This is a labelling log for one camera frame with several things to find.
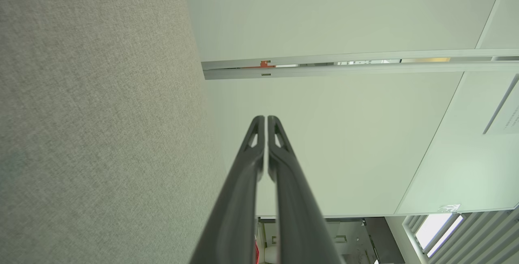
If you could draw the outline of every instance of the window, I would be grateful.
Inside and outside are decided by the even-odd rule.
[[[276,67],[298,67],[298,66],[299,66],[298,64],[283,64],[283,65],[276,66]]]
[[[441,213],[410,216],[407,225],[422,252],[430,258],[462,222],[461,214]]]

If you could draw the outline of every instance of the white wall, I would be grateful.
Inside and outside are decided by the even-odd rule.
[[[265,262],[265,239],[263,238],[262,225],[258,225],[256,242],[259,250],[258,263]]]
[[[405,216],[386,216],[386,221],[406,264],[421,264],[420,259],[418,258],[418,255],[416,254],[416,251],[402,226],[404,220]]]
[[[188,0],[202,61],[472,49],[494,0]]]

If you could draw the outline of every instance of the metal frame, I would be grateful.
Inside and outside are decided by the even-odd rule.
[[[327,223],[354,223],[354,222],[365,222],[363,217],[334,217],[334,218],[324,218],[324,221]],[[261,218],[258,217],[259,223],[276,223],[275,218]]]
[[[358,60],[384,60],[384,59],[419,59],[419,58],[446,58],[446,57],[494,57],[494,56],[519,56],[519,49],[450,49],[450,50],[417,50],[399,52],[374,52],[374,53],[350,53],[311,55],[293,57],[254,58],[240,60],[221,60],[202,62],[203,70],[258,67],[262,61],[269,61],[269,66],[284,64],[329,63],[338,61]]]
[[[414,216],[411,220],[411,223],[409,223],[409,227],[411,229],[411,232],[416,233],[421,225],[423,225],[423,222],[426,220],[428,215],[417,215]]]
[[[313,66],[289,68],[248,68],[204,70],[206,79],[272,79],[274,77],[313,77],[347,74],[378,73],[424,73],[424,72],[466,72],[466,71],[519,71],[518,61],[477,61],[477,62],[417,62],[382,63],[341,66]]]
[[[283,264],[340,264],[317,202],[280,120],[257,116],[245,135],[191,258],[191,264],[244,264],[254,259],[256,184],[268,148],[268,173],[276,183],[278,259]]]

